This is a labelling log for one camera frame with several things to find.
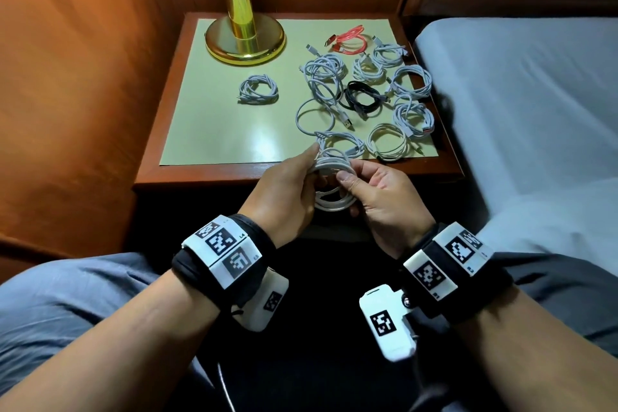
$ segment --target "white device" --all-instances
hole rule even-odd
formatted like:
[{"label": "white device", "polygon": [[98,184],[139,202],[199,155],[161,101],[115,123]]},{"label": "white device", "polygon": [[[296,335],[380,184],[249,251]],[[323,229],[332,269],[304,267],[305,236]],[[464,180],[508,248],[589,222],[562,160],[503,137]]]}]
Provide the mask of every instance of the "white device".
[{"label": "white device", "polygon": [[382,355],[393,362],[409,358],[417,350],[414,331],[406,320],[412,311],[406,307],[406,299],[403,290],[392,291],[388,285],[380,285],[359,299]]},{"label": "white device", "polygon": [[289,286],[288,279],[268,267],[253,298],[247,301],[242,308],[236,305],[232,307],[232,313],[241,310],[242,314],[232,317],[245,329],[262,332],[266,329]]}]

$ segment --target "qr code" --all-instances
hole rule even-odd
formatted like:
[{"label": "qr code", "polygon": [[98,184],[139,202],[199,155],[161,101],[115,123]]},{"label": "qr code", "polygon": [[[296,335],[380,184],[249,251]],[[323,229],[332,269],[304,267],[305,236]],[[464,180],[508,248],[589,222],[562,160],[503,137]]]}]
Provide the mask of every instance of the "qr code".
[{"label": "qr code", "polygon": [[459,237],[454,237],[447,245],[446,250],[452,253],[462,264],[474,255],[474,250]]},{"label": "qr code", "polygon": [[217,253],[217,256],[220,256],[236,244],[236,238],[230,235],[228,230],[220,229],[206,240],[206,244]]},{"label": "qr code", "polygon": [[472,233],[470,233],[467,229],[463,230],[459,234],[463,239],[465,239],[471,246],[474,246],[475,249],[480,249],[483,246],[483,243],[476,239]]},{"label": "qr code", "polygon": [[252,262],[247,256],[247,253],[242,248],[236,248],[228,257],[223,259],[223,265],[226,266],[228,272],[234,278],[241,275],[246,269],[251,266]]},{"label": "qr code", "polygon": [[214,230],[218,229],[219,227],[220,227],[219,223],[216,223],[215,221],[211,221],[209,224],[205,225],[204,227],[196,231],[195,234],[199,236],[200,238],[204,239],[206,236],[210,235],[210,233],[212,233]]},{"label": "qr code", "polygon": [[279,306],[279,302],[282,298],[283,295],[281,293],[273,291],[271,293],[271,296],[268,297],[267,303],[264,305],[264,309],[274,312],[274,310],[277,309],[277,306]]},{"label": "qr code", "polygon": [[416,269],[413,275],[427,290],[433,290],[444,280],[444,274],[430,261]]},{"label": "qr code", "polygon": [[370,316],[371,323],[373,324],[373,328],[376,330],[378,335],[382,337],[383,335],[390,334],[391,332],[395,332],[397,328],[395,327],[395,323],[392,322],[390,315],[387,310],[380,311],[372,316]]}]

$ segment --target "red cable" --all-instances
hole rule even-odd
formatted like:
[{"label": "red cable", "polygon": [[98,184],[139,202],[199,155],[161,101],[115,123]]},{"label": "red cable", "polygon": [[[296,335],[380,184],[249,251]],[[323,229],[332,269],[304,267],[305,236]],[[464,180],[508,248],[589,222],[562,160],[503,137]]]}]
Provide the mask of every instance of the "red cable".
[{"label": "red cable", "polygon": [[[358,25],[352,28],[350,31],[346,31],[343,34],[339,34],[339,35],[334,34],[328,40],[326,40],[326,43],[324,43],[324,46],[326,47],[332,42],[334,42],[331,48],[334,51],[338,51],[338,52],[341,52],[342,54],[347,54],[350,56],[360,54],[361,52],[365,52],[365,50],[367,49],[367,40],[365,39],[364,36],[361,36],[361,33],[363,31],[365,31],[364,26]],[[363,45],[360,48],[356,50],[352,50],[352,51],[345,49],[345,47],[343,46],[343,43],[346,41],[350,41],[351,39],[354,39],[354,38],[358,38],[360,41],[362,41]]]}]

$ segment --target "lamp base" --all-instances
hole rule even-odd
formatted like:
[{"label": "lamp base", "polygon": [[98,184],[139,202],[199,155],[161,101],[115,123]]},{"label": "lamp base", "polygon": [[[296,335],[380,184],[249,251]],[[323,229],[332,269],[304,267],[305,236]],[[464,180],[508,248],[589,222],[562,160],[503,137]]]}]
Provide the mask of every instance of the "lamp base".
[{"label": "lamp base", "polygon": [[286,45],[286,34],[274,18],[262,13],[253,15],[255,36],[236,38],[229,16],[212,22],[205,33],[206,48],[213,57],[226,64],[256,65],[277,57]]}]

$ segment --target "bed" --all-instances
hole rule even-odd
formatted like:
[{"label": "bed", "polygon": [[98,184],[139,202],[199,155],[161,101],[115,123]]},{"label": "bed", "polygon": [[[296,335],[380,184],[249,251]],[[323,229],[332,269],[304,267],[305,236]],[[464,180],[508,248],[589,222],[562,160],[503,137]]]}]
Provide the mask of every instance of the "bed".
[{"label": "bed", "polygon": [[[584,246],[598,239],[593,217],[612,219],[614,227],[618,19],[441,19],[427,25],[415,49],[433,76],[436,100],[450,117],[489,216],[501,214],[489,227],[501,222],[504,233],[519,221],[521,239],[529,236],[524,221],[550,225],[552,241],[567,233],[585,239]],[[586,202],[565,209],[569,199]],[[560,212],[570,212],[569,224],[552,218]],[[607,232],[616,242],[613,229],[603,231],[605,249],[596,245],[591,252],[618,258],[598,254],[611,247]],[[529,241],[529,249],[555,249],[539,241]],[[569,255],[581,257],[582,251],[576,244]]]}]

